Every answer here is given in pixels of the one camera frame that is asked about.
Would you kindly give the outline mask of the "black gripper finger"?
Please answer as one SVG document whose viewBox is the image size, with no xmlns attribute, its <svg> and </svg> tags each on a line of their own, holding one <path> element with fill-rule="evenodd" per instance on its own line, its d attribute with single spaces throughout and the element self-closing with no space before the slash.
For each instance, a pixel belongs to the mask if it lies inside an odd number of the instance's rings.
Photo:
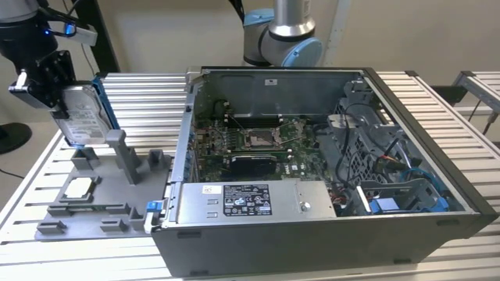
<svg viewBox="0 0 500 281">
<path fill-rule="evenodd" d="M 56 119 L 68 119 L 68 107 L 63 90 L 76 81 L 68 50 L 56 50 L 39 62 L 42 102 L 52 110 Z"/>
</svg>

